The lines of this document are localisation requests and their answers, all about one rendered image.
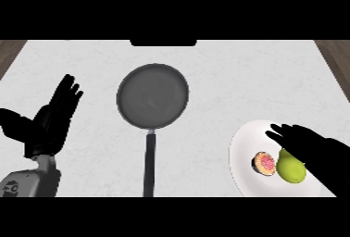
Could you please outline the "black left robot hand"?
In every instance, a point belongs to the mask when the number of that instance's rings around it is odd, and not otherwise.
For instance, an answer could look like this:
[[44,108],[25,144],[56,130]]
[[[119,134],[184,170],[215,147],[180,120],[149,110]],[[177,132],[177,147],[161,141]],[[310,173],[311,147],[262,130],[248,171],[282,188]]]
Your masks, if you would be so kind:
[[38,155],[54,156],[60,152],[81,96],[79,84],[66,74],[48,104],[39,108],[34,119],[0,108],[3,133],[10,139],[25,144],[25,158],[32,159]]

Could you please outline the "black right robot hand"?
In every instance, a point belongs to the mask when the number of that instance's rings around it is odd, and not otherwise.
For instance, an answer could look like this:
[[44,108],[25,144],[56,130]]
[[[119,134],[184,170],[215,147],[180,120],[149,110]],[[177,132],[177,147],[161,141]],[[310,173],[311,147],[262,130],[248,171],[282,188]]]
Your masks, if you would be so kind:
[[301,125],[270,124],[267,137],[304,163],[338,198],[350,198],[350,146]]

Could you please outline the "white plate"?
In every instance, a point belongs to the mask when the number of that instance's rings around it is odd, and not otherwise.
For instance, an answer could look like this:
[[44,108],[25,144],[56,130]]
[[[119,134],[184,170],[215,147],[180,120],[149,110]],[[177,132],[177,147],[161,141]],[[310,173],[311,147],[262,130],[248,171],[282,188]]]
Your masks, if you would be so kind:
[[245,197],[333,197],[310,172],[301,183],[288,183],[277,174],[264,176],[251,166],[258,152],[267,152],[277,160],[282,146],[267,138],[270,120],[254,120],[236,131],[230,140],[230,174]]

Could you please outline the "dark grey frying pan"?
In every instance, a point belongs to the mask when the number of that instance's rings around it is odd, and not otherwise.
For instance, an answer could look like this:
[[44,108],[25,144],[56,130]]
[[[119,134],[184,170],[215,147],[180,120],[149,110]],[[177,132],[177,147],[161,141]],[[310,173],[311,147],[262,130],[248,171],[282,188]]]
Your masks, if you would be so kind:
[[156,130],[180,117],[189,102],[189,84],[180,71],[165,64],[146,64],[124,77],[116,92],[122,119],[147,131],[143,196],[155,191]]

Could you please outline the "green pear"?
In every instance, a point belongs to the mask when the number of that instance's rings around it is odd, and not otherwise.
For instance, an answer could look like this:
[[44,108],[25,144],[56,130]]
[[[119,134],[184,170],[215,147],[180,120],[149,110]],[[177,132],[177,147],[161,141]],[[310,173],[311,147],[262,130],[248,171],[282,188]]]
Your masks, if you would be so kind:
[[282,149],[276,162],[276,171],[280,178],[289,183],[299,183],[305,177],[304,163]]

